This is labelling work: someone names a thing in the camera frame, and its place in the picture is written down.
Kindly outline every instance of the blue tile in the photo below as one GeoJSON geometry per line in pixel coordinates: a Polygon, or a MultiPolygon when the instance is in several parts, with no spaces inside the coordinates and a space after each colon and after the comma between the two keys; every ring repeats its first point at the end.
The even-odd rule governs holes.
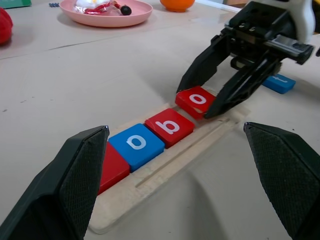
{"type": "Polygon", "coordinates": [[[109,139],[109,143],[130,165],[134,172],[165,149],[165,144],[143,124],[139,123],[109,139]]]}
{"type": "Polygon", "coordinates": [[[273,91],[276,91],[277,93],[285,94],[286,92],[291,90],[295,84],[295,80],[292,80],[280,74],[276,74],[274,76],[268,77],[262,85],[273,91]]]}

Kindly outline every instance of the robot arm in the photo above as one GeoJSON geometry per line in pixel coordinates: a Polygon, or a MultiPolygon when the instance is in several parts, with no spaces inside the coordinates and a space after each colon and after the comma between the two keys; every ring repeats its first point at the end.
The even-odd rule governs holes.
{"type": "Polygon", "coordinates": [[[314,50],[306,44],[314,29],[312,0],[251,0],[194,60],[177,92],[202,86],[217,72],[217,66],[232,56],[231,66],[238,72],[224,85],[204,117],[223,114],[277,74],[283,59],[303,65],[314,50]]]}

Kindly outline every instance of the letter b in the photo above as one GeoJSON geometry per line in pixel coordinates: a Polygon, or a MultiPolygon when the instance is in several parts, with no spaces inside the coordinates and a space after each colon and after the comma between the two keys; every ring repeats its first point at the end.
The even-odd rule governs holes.
{"type": "Polygon", "coordinates": [[[179,129],[180,129],[179,125],[177,123],[175,123],[174,121],[165,121],[164,123],[156,121],[155,124],[157,124],[160,128],[165,130],[170,135],[174,134],[175,132],[179,131],[179,129]],[[167,125],[172,125],[174,127],[174,129],[169,129],[167,127],[167,125]]]}

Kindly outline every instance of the white letter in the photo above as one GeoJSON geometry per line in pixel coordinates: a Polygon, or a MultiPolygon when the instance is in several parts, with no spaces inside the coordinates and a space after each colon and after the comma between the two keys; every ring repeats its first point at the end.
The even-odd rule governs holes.
{"type": "Polygon", "coordinates": [[[201,95],[199,95],[199,94],[192,94],[192,95],[190,95],[189,99],[190,99],[192,102],[194,102],[195,104],[204,104],[204,103],[206,103],[206,101],[207,101],[203,96],[201,96],[201,95]]]}
{"type": "Polygon", "coordinates": [[[159,121],[156,121],[155,124],[157,124],[160,128],[165,130],[168,134],[174,134],[174,132],[179,131],[180,127],[178,124],[176,124],[174,121],[165,121],[164,123],[161,123],[159,121]],[[174,127],[174,129],[169,129],[167,125],[170,124],[174,127]]]}
{"type": "Polygon", "coordinates": [[[130,147],[132,147],[134,150],[143,149],[147,145],[146,140],[142,136],[139,136],[139,135],[133,135],[133,136],[129,137],[128,140],[126,141],[126,143],[129,144],[130,147]],[[139,146],[134,145],[134,143],[132,142],[133,139],[138,139],[140,141],[140,145],[139,146]]]}

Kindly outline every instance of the green object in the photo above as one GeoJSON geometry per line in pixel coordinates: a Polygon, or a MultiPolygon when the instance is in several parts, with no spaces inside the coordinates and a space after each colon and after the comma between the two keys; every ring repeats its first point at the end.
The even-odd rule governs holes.
{"type": "Polygon", "coordinates": [[[31,6],[31,0],[0,0],[0,8],[11,9],[31,6]]]}

